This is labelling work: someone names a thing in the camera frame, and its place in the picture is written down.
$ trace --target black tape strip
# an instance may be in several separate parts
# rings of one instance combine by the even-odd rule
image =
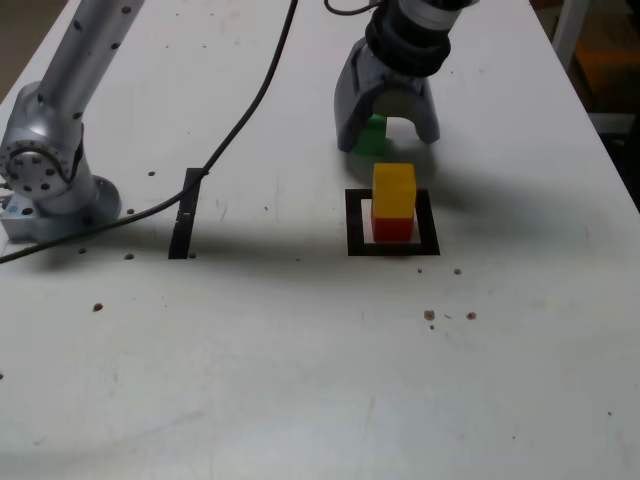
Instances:
[[[191,185],[201,171],[201,168],[187,168],[183,188]],[[180,209],[176,217],[176,224],[173,227],[173,236],[171,237],[171,246],[169,247],[169,260],[185,260],[189,256],[191,233],[193,232],[193,223],[196,219],[199,195],[200,184],[196,185],[180,200]]]

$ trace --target black square marker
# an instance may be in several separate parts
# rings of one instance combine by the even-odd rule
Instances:
[[[362,223],[362,200],[371,200],[371,189],[345,190],[347,211],[347,247],[350,257],[410,257],[440,255],[436,226],[429,193],[422,189],[416,195],[416,219],[420,243],[365,243]]]

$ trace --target red block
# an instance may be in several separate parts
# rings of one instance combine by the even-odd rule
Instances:
[[[408,243],[413,233],[413,218],[375,218],[371,212],[374,242]]]

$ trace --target floor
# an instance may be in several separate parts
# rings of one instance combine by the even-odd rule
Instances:
[[[66,0],[0,0],[0,101],[66,3]]]

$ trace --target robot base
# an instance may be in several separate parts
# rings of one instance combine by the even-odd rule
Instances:
[[[98,194],[70,215],[47,216],[28,198],[14,194],[0,222],[12,243],[43,243],[114,222],[120,215],[120,195],[110,181],[94,176]]]

